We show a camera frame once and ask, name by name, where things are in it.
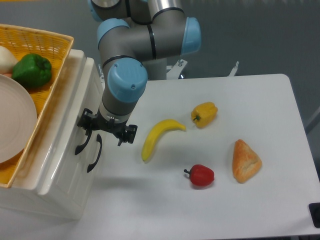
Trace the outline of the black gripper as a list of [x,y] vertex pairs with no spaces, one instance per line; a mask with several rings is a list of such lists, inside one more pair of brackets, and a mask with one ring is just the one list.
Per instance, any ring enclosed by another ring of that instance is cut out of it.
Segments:
[[122,143],[132,144],[138,130],[137,125],[126,123],[127,121],[119,123],[116,120],[107,120],[100,113],[95,115],[90,109],[84,108],[76,125],[85,130],[85,135],[98,130],[111,133],[118,138],[117,145],[121,146]]

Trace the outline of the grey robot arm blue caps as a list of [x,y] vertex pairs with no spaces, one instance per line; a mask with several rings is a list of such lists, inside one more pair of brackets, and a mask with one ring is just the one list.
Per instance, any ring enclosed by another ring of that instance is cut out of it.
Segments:
[[96,113],[84,109],[78,126],[132,143],[137,126],[127,125],[148,81],[144,62],[197,52],[202,43],[198,20],[187,17],[179,0],[90,0],[100,22],[97,47],[105,87]]

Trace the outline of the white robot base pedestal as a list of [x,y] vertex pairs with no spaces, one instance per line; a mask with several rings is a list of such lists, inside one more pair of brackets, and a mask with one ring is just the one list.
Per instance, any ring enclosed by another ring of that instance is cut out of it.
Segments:
[[167,59],[155,59],[143,63],[150,81],[167,79]]

